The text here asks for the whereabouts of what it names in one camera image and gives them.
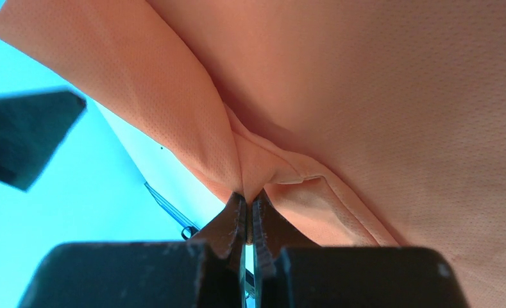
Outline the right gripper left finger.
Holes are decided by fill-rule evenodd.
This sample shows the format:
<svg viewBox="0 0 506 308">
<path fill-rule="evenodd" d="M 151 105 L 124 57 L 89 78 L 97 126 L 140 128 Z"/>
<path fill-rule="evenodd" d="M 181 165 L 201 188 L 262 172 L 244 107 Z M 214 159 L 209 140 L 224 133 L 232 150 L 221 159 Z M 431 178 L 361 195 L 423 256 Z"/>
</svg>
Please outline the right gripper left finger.
<svg viewBox="0 0 506 308">
<path fill-rule="evenodd" d="M 246 201 L 187 241 L 63 243 L 40 262 L 21 307 L 245 307 Z"/>
</svg>

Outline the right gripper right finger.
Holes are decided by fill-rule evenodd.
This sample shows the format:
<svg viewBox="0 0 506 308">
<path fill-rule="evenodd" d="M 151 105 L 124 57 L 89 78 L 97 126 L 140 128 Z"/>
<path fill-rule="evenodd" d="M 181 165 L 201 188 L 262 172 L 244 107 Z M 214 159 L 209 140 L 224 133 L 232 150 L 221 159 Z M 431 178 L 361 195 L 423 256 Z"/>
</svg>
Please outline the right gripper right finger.
<svg viewBox="0 0 506 308">
<path fill-rule="evenodd" d="M 252 204 L 257 307 L 467 307 L 444 257 L 424 247 L 319 246 L 262 191 Z"/>
</svg>

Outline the orange t-shirt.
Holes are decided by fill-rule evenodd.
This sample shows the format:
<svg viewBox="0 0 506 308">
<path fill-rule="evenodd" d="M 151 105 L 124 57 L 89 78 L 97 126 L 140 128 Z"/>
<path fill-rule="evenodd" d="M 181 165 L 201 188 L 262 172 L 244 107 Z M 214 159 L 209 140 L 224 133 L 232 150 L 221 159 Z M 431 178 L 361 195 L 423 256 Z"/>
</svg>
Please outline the orange t-shirt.
<svg viewBox="0 0 506 308">
<path fill-rule="evenodd" d="M 506 307 L 506 1 L 7 1 L 0 39 L 322 245 Z"/>
</svg>

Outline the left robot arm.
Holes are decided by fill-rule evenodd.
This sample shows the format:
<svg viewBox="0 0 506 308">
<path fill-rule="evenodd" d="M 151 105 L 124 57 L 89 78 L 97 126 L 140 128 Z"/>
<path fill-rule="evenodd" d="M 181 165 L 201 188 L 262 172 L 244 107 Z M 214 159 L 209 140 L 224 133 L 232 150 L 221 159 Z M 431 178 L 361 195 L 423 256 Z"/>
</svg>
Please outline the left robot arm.
<svg viewBox="0 0 506 308">
<path fill-rule="evenodd" d="M 27 191 L 86 107 L 69 90 L 0 97 L 0 182 Z"/>
</svg>

